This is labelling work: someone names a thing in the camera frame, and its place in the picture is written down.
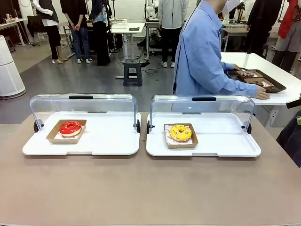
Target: white serving tray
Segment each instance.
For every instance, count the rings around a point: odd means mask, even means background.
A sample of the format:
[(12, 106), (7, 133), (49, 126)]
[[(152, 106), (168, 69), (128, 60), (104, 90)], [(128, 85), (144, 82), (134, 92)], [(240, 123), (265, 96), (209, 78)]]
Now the white serving tray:
[[(77, 144), (52, 144), (46, 137), (61, 119), (87, 120)], [(141, 121), (138, 113), (136, 119)], [(139, 149), (140, 133), (134, 128), (131, 112), (56, 112), (44, 122), (44, 129), (35, 133), (23, 147), (25, 155), (131, 155)]]
[[(241, 129), (239, 118), (231, 113), (153, 113), (152, 121), (155, 128), (147, 134), (146, 150), (153, 156), (257, 157), (261, 154), (253, 137)], [(191, 123), (198, 145), (194, 149), (169, 149), (163, 127), (170, 123)]]

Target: transparent lid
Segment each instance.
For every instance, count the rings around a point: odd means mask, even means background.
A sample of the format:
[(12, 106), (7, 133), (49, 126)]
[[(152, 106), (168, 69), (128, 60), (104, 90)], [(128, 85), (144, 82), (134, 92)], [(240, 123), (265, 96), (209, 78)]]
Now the transparent lid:
[(184, 116), (202, 113), (230, 113), (237, 116), (241, 122), (241, 128), (247, 131), (254, 111), (254, 102), (243, 96), (154, 96), (150, 105), (149, 129), (151, 131), (156, 126), (156, 115), (166, 113), (182, 113)]
[(30, 107), (39, 130), (55, 113), (131, 113), (136, 126), (136, 98), (130, 94), (39, 94)]

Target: black tray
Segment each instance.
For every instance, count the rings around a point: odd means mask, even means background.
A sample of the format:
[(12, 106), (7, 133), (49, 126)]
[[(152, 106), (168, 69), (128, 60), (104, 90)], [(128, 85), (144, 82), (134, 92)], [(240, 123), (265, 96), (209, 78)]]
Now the black tray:
[[(283, 90), (286, 90), (286, 87), (284, 85), (280, 84), (275, 79), (269, 77), (268, 75), (266, 75), (265, 73), (263, 73), (262, 71), (260, 71), (258, 69), (245, 69), (245, 68), (241, 68), (241, 69), (247, 70), (247, 71), (250, 71), (250, 70), (256, 71), (259, 74), (261, 74), (267, 81), (272, 83), (274, 85), (274, 87), (271, 90), (267, 90), (267, 93), (278, 93), (278, 92), (281, 92)], [(245, 83), (245, 81), (239, 77), (236, 70), (228, 70), (225, 73), (229, 78), (231, 78), (233, 80), (242, 81), (243, 83)]]

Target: white face mask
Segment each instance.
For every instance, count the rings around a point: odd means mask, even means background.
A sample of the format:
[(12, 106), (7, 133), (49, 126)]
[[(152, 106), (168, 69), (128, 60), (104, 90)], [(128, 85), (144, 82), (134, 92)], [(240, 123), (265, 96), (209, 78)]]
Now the white face mask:
[(238, 5), (239, 5), (239, 0), (227, 0), (225, 7), (222, 9), (222, 13), (229, 13), (232, 9), (234, 9)]

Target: blue jeans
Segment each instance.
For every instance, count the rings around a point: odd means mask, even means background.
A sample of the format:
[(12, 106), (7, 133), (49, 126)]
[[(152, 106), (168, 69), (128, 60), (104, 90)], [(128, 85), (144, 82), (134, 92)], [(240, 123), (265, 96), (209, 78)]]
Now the blue jeans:
[(75, 31), (71, 29), (73, 41), (74, 41), (74, 49), (75, 55), (78, 60), (81, 59), (81, 51), (80, 51), (80, 39), (84, 47), (85, 58), (90, 59), (90, 47), (89, 47), (89, 39), (88, 39), (88, 29), (86, 27), (81, 27), (79, 31)]

